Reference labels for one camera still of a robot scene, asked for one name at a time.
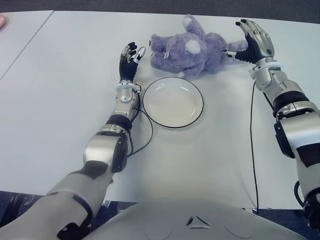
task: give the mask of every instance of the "white plate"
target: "white plate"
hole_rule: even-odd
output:
[[[143,108],[157,124],[182,128],[199,118],[204,100],[191,82],[178,77],[165,77],[145,90]]]

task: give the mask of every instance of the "wire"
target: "wire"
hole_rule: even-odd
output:
[[[294,192],[294,196],[295,199],[298,201],[298,203],[300,204],[301,207],[304,207],[304,202],[301,200],[299,193],[298,193],[298,188],[300,186],[300,182],[296,181],[294,188],[293,188],[293,192]]]
[[[134,152],[134,143],[132,142],[131,131],[129,131],[129,140],[130,140],[130,145],[131,145],[131,152],[129,153],[129,155],[131,155]]]
[[[274,108],[274,106],[272,105],[272,103],[270,102],[269,98],[267,97],[267,94],[264,92],[263,95],[264,95],[266,101],[268,102],[268,104],[270,105],[270,107],[272,108],[272,110],[274,111],[275,108]]]
[[[132,123],[134,122],[134,120],[136,119],[136,117],[139,114],[139,109],[140,109],[140,95],[139,95],[139,93],[137,94],[137,98],[138,98],[138,108],[136,108],[137,111],[136,111],[136,114],[134,115],[134,117],[133,117],[133,119],[131,121]],[[131,156],[133,154],[133,152],[134,152],[134,144],[132,142],[131,131],[129,131],[128,135],[129,135],[130,145],[131,145],[131,152],[129,153],[128,156]]]
[[[138,150],[132,152],[134,148],[133,148],[133,143],[132,143],[131,134],[130,134],[129,137],[130,137],[130,141],[131,141],[132,150],[131,150],[131,153],[128,155],[128,157],[132,156],[133,154],[136,154],[137,152],[141,151],[141,150],[144,149],[146,146],[148,146],[148,144],[151,142],[151,140],[152,140],[152,138],[153,138],[153,136],[154,136],[154,126],[153,126],[153,124],[152,124],[152,122],[151,122],[150,117],[149,117],[144,111],[142,111],[141,109],[138,109],[138,112],[142,112],[142,113],[148,118],[149,123],[150,123],[150,126],[151,126],[151,136],[150,136],[149,141],[148,141],[144,146],[142,146],[142,147],[140,147]]]
[[[140,95],[139,95],[139,93],[137,94],[137,96],[138,96],[138,110],[140,109]],[[139,111],[136,111],[136,114],[134,115],[134,117],[132,118],[132,123],[134,122],[134,120],[136,119],[136,117],[138,116],[138,114],[139,114]]]
[[[252,155],[253,176],[254,176],[254,184],[255,184],[255,194],[256,194],[256,214],[259,215],[259,195],[258,195],[258,185],[257,185],[256,167],[255,167],[254,144],[252,140],[252,113],[253,113],[253,105],[254,105],[255,86],[256,86],[256,82],[254,82],[252,87],[251,109],[250,109],[250,141],[251,141],[251,155]]]

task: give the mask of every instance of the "stuffed animal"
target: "stuffed animal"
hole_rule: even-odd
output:
[[[192,15],[184,17],[183,26],[185,33],[166,37],[151,36],[149,43],[153,51],[153,67],[191,79],[203,70],[215,72],[225,64],[237,62],[227,57],[223,50],[243,51],[248,47],[245,40],[227,43],[217,33],[206,34]]]

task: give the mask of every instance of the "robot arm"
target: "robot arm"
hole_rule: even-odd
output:
[[[92,219],[113,175],[127,163],[128,136],[138,113],[141,90],[133,79],[146,51],[142,47],[136,53],[136,48],[131,42],[121,53],[116,107],[106,124],[89,140],[83,168],[68,174],[25,214],[0,228],[1,239],[81,239],[90,233]]]
[[[295,158],[309,225],[320,230],[320,111],[282,71],[274,59],[270,36],[255,22],[236,22],[245,34],[248,49],[225,51],[227,56],[255,64],[250,71],[276,118],[274,129],[283,154]]]

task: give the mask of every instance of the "white table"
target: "white table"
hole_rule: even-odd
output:
[[[243,39],[234,17],[197,16],[207,32],[228,42]],[[182,15],[56,11],[0,82],[0,190],[44,195],[83,165],[83,149],[115,107],[118,62],[125,44],[148,46],[151,34],[184,32]],[[320,106],[320,26],[255,19],[272,37],[285,63],[311,101]],[[137,27],[128,27],[134,23]],[[147,49],[136,79],[143,89],[172,76],[151,68]],[[226,66],[192,82],[204,99],[201,117],[190,126],[154,124],[154,139],[128,159],[114,177],[106,199],[150,197],[210,198],[241,208],[256,202],[249,135],[253,81],[250,64]],[[140,116],[132,137],[136,147],[149,137]],[[261,208],[300,208],[293,194],[295,160],[282,155],[271,110],[262,94],[254,98],[254,152]]]
[[[0,80],[53,11],[6,12],[0,28]]]

